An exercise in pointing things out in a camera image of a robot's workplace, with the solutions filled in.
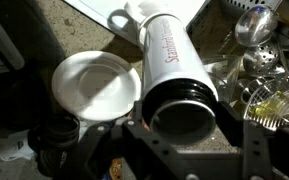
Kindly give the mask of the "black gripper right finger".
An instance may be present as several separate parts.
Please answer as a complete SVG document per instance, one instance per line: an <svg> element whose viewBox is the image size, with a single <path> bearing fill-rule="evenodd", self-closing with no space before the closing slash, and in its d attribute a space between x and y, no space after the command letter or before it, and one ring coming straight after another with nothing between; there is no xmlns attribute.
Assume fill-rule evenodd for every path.
<svg viewBox="0 0 289 180"><path fill-rule="evenodd" d="M277 180L272 168L289 177L289 125L268 130L240 118L226 102L217 103L217 125L228 142L242 150L243 180Z"/></svg>

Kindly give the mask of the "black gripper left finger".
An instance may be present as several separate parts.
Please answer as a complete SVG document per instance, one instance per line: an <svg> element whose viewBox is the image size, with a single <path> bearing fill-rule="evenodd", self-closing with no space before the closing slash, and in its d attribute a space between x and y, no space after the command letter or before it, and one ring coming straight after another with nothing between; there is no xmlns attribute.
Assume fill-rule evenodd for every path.
<svg viewBox="0 0 289 180"><path fill-rule="evenodd" d="M181 180L179 154L139 122L89 127L54 180L102 180L114 159L124 158L137 180Z"/></svg>

